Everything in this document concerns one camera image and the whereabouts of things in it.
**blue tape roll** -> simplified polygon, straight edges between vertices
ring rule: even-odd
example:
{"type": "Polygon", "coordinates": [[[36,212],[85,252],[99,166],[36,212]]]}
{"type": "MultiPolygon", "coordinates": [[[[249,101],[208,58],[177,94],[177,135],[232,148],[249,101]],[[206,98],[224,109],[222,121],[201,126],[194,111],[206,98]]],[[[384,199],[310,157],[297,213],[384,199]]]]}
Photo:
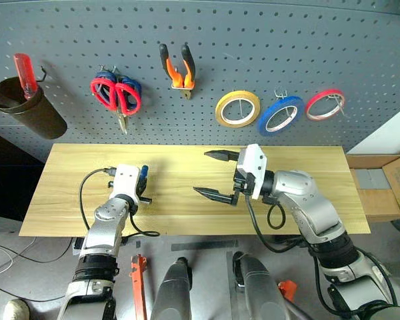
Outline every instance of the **blue tape roll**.
{"type": "Polygon", "coordinates": [[[300,97],[290,96],[283,98],[282,100],[278,100],[274,103],[270,108],[268,108],[262,116],[259,118],[258,122],[258,131],[261,135],[264,136],[272,136],[280,133],[282,130],[288,128],[290,124],[295,122],[299,119],[301,114],[304,112],[304,102],[300,97]],[[276,126],[274,130],[267,129],[267,124],[269,120],[280,110],[287,108],[287,107],[296,107],[296,114],[291,114],[293,117],[292,119],[287,118],[282,124],[276,126]]]}
{"type": "MultiPolygon", "coordinates": [[[[125,85],[130,85],[132,88],[134,88],[134,90],[138,91],[139,96],[142,97],[142,86],[138,81],[126,76],[122,76],[119,79],[119,82],[124,83],[125,85]]],[[[129,109],[133,109],[136,107],[136,103],[130,103],[129,99],[126,100],[126,103],[129,106],[129,109]]]]}

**pegboard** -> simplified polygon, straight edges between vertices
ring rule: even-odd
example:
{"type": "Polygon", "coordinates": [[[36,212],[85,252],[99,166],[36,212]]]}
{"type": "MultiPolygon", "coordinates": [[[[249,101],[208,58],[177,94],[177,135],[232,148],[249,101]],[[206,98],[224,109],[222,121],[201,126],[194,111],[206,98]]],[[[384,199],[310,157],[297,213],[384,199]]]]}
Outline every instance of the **pegboard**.
{"type": "Polygon", "coordinates": [[[187,145],[342,145],[347,151],[400,111],[400,1],[30,1],[0,3],[0,81],[16,75],[12,56],[28,53],[45,94],[68,123],[44,140],[0,113],[0,135],[45,160],[54,142],[187,145]],[[166,43],[182,70],[187,42],[196,64],[191,100],[170,88],[159,58],[166,43]],[[89,90],[99,65],[116,66],[143,86],[128,135],[89,90]],[[254,92],[261,112],[274,89],[307,102],[336,87],[342,114],[304,115],[262,137],[257,120],[232,129],[215,120],[218,100],[254,92]]]}

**white wall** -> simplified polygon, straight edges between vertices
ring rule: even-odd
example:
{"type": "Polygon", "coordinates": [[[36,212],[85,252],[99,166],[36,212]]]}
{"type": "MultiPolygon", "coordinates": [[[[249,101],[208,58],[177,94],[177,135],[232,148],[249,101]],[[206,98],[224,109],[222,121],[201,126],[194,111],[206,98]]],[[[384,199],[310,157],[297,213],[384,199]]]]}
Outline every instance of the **white wall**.
{"type": "Polygon", "coordinates": [[[350,155],[400,153],[400,112],[352,148],[350,155]]]}

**tape roll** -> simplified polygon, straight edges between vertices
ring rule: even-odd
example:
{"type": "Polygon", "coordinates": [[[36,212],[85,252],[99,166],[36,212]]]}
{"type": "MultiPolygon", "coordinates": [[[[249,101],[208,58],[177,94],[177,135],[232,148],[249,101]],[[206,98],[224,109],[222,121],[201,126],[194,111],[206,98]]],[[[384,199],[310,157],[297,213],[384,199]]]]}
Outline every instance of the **tape roll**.
{"type": "Polygon", "coordinates": [[[259,98],[252,92],[240,90],[227,93],[218,101],[218,104],[216,104],[215,116],[216,116],[216,121],[218,121],[218,123],[226,127],[240,128],[254,122],[260,110],[261,110],[261,104],[259,102],[259,98]],[[224,116],[224,110],[226,106],[238,100],[244,100],[250,103],[252,105],[251,112],[246,117],[239,120],[230,120],[226,118],[224,116]]]}
{"type": "Polygon", "coordinates": [[[326,119],[328,119],[330,117],[333,117],[338,112],[340,112],[340,110],[342,110],[344,104],[345,104],[345,97],[344,97],[344,94],[343,94],[343,92],[341,90],[338,90],[338,89],[324,90],[324,91],[316,94],[314,97],[312,97],[310,99],[310,101],[308,101],[307,105],[305,106],[305,115],[307,116],[308,119],[313,120],[313,121],[326,120],[326,119]],[[329,112],[326,112],[326,113],[324,113],[322,115],[312,115],[312,114],[310,114],[310,110],[311,110],[312,106],[314,106],[314,104],[316,102],[318,102],[318,100],[321,100],[321,99],[329,97],[329,96],[337,96],[337,97],[340,98],[340,102],[338,101],[338,103],[337,103],[335,108],[333,108],[329,112]]]}
{"type": "Polygon", "coordinates": [[[264,112],[264,114],[262,114],[261,118],[259,118],[258,131],[261,135],[265,136],[278,134],[283,129],[288,128],[290,124],[298,120],[303,110],[304,110],[304,102],[300,97],[291,96],[283,98],[282,100],[278,100],[276,103],[270,106],[270,108],[268,108],[266,112],[264,112]],[[274,127],[269,127],[269,123],[272,120],[272,118],[274,118],[274,116],[278,114],[278,112],[284,109],[286,109],[286,112],[288,112],[287,108],[293,109],[292,111],[290,111],[290,114],[288,114],[287,119],[284,120],[279,125],[276,125],[274,127]]]}

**wooden board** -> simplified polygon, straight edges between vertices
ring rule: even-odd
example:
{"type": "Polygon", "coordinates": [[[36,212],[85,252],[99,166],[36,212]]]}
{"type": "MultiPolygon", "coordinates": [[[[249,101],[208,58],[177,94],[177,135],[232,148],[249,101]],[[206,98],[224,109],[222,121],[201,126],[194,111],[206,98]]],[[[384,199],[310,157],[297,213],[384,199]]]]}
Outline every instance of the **wooden board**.
{"type": "MultiPolygon", "coordinates": [[[[153,204],[140,206],[135,216],[140,228],[168,235],[254,234],[243,198],[232,207],[210,201],[193,190],[194,186],[210,187],[232,193],[235,162],[203,155],[214,149],[239,151],[240,147],[54,144],[20,235],[84,236],[77,200],[79,184],[88,172],[119,163],[149,166],[144,196],[153,198],[153,204]]],[[[336,207],[348,232],[370,233],[342,148],[263,147],[263,151],[270,170],[309,172],[336,207]]],[[[83,202],[89,224],[95,208],[108,198],[110,180],[112,177],[98,173],[85,184],[83,202]]],[[[266,224],[267,206],[260,201],[253,201],[253,206],[264,233],[299,232],[290,214],[284,228],[270,230],[266,224]]],[[[132,232],[126,225],[123,234],[132,232]]]]}

